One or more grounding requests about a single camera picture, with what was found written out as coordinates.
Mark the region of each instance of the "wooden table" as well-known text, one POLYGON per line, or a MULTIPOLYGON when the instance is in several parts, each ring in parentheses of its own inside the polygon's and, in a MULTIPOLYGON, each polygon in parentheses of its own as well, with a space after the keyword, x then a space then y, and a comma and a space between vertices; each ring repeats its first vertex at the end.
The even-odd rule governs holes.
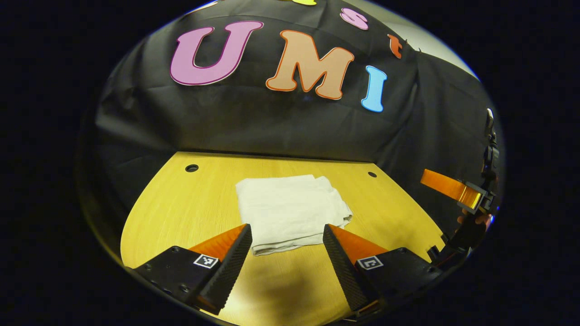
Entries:
MULTIPOLYGON (((127 218, 123 263, 135 268, 172 245, 189 248, 239 226, 235 184, 245 178, 308 174, 326 176, 353 211, 345 230, 386 249, 407 247, 429 262, 426 251, 443 248, 442 232, 427 213, 372 163, 178 152, 127 218), (191 164, 199 170, 187 172, 191 164)), ((226 306, 215 317, 242 326, 321 325, 349 311, 320 244, 266 256, 248 252, 226 306)))

